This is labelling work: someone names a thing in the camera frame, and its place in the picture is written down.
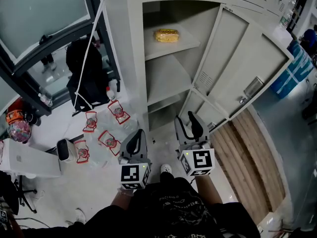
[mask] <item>cabinet door handle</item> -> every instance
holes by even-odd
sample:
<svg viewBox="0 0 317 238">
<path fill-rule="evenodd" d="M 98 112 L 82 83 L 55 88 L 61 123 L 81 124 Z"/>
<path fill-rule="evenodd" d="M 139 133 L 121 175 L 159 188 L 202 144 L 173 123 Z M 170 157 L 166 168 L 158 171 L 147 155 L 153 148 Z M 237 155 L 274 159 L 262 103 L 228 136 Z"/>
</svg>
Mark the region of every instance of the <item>cabinet door handle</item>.
<svg viewBox="0 0 317 238">
<path fill-rule="evenodd" d="M 243 96 L 240 96 L 238 101 L 239 101 L 240 104 L 244 104 L 247 101 L 247 98 L 245 98 Z"/>
</svg>

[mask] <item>black cable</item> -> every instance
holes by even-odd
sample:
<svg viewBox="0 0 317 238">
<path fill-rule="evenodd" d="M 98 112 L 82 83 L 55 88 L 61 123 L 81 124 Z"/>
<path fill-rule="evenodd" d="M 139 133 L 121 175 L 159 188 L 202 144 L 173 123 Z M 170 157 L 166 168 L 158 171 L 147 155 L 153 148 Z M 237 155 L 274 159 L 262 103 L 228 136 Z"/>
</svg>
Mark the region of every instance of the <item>black cable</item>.
<svg viewBox="0 0 317 238">
<path fill-rule="evenodd" d="M 34 220 L 34 221 L 37 221 L 45 226 L 47 226 L 48 228 L 50 228 L 48 225 L 46 225 L 45 223 L 43 223 L 42 221 L 39 221 L 39 220 L 36 220 L 36 219 L 33 219 L 33 218 L 19 218 L 19 219 L 15 219 L 15 220 Z"/>
<path fill-rule="evenodd" d="M 21 228 L 27 228 L 27 229 L 29 229 L 30 227 L 28 227 L 28 226 L 24 226 L 24 225 L 20 225 L 20 227 Z"/>
</svg>

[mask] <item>shoe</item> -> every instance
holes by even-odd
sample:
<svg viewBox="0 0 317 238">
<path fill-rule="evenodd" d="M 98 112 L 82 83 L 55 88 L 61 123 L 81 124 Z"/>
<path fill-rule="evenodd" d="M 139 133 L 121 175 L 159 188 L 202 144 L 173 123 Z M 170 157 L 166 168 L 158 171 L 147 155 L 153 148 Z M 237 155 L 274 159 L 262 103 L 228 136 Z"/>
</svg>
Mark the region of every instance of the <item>shoe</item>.
<svg viewBox="0 0 317 238">
<path fill-rule="evenodd" d="M 49 64 L 50 64 L 51 70 L 54 71 L 57 67 L 56 62 L 52 61 L 52 62 L 49 62 Z"/>
<path fill-rule="evenodd" d="M 76 212 L 76 222 L 81 222 L 81 223 L 85 224 L 86 223 L 86 216 L 85 216 L 84 212 L 79 208 L 77 208 L 75 210 L 75 212 Z"/>
<path fill-rule="evenodd" d="M 50 65 L 45 64 L 45 65 L 43 65 L 43 67 L 44 67 L 44 69 L 42 70 L 42 73 L 45 73 L 49 69 Z"/>
<path fill-rule="evenodd" d="M 160 173 L 162 174 L 163 172 L 168 172 L 168 173 L 172 173 L 172 168 L 169 164 L 163 164 L 161 167 L 160 167 Z"/>
</svg>

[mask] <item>black chair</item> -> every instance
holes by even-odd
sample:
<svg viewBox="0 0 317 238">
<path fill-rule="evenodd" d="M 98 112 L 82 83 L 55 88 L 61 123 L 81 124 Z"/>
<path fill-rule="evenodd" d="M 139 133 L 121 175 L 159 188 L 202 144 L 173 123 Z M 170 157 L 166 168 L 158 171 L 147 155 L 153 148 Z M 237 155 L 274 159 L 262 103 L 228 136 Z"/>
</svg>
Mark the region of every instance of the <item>black chair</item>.
<svg viewBox="0 0 317 238">
<path fill-rule="evenodd" d="M 31 208 L 29 202 L 26 200 L 25 193 L 37 193 L 36 189 L 33 190 L 23 190 L 22 189 L 22 176 L 19 178 L 19 182 L 16 179 L 14 183 L 11 181 L 11 176 L 5 172 L 0 171 L 0 196 L 3 196 L 4 200 L 8 206 L 12 209 L 14 215 L 19 213 L 19 205 L 25 206 L 25 204 L 30 208 L 33 213 L 37 211 Z"/>
<path fill-rule="evenodd" d="M 37 213 L 37 211 L 34 209 L 31 208 L 29 202 L 26 200 L 24 194 L 25 193 L 30 193 L 30 192 L 33 192 L 34 194 L 37 194 L 37 190 L 36 189 L 30 189 L 30 190 L 23 190 L 23 185 L 22 185 L 22 177 L 23 176 L 20 176 L 20 179 L 19 179 L 19 182 L 17 179 L 15 179 L 14 181 L 14 186 L 16 187 L 17 191 L 18 191 L 18 197 L 19 197 L 19 203 L 20 205 L 22 205 L 23 207 L 25 206 L 25 204 L 30 208 L 30 210 L 33 212 L 33 213 Z"/>
</svg>

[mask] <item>shelf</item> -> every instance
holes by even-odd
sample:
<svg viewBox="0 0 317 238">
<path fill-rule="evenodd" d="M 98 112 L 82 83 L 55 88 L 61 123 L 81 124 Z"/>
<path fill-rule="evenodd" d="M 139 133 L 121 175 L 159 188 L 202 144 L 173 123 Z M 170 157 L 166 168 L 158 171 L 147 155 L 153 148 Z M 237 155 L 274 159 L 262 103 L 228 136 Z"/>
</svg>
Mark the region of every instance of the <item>shelf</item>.
<svg viewBox="0 0 317 238">
<path fill-rule="evenodd" d="M 191 88 L 191 78 L 173 55 L 145 63 L 148 106 Z"/>
<path fill-rule="evenodd" d="M 165 99 L 165 100 L 156 102 L 156 103 L 154 103 L 154 104 L 148 106 L 148 113 L 150 114 L 150 113 L 153 113 L 153 112 L 155 112 L 155 111 L 157 111 L 157 110 L 160 110 L 160 109 L 162 109 L 162 108 L 165 108 L 165 107 L 167 107 L 167 106 L 169 106 L 169 105 L 171 105 L 171 104 L 173 104 L 173 103 L 175 103 L 175 102 L 180 101 L 180 99 L 181 99 L 181 98 L 180 98 L 179 94 L 177 94 L 177 95 L 174 95 L 174 96 L 172 96 L 172 97 L 169 97 L 169 98 L 167 98 L 167 99 Z"/>
<path fill-rule="evenodd" d="M 172 121 L 177 115 L 176 109 L 173 105 L 169 105 L 163 109 L 149 114 L 149 128 L 150 131 L 160 128 Z"/>
<path fill-rule="evenodd" d="M 154 38 L 154 32 L 161 28 L 176 29 L 179 32 L 179 40 L 175 43 L 162 43 Z M 145 61 L 165 56 L 181 50 L 198 47 L 200 42 L 187 32 L 180 24 L 170 23 L 156 25 L 144 29 L 144 53 Z"/>
</svg>

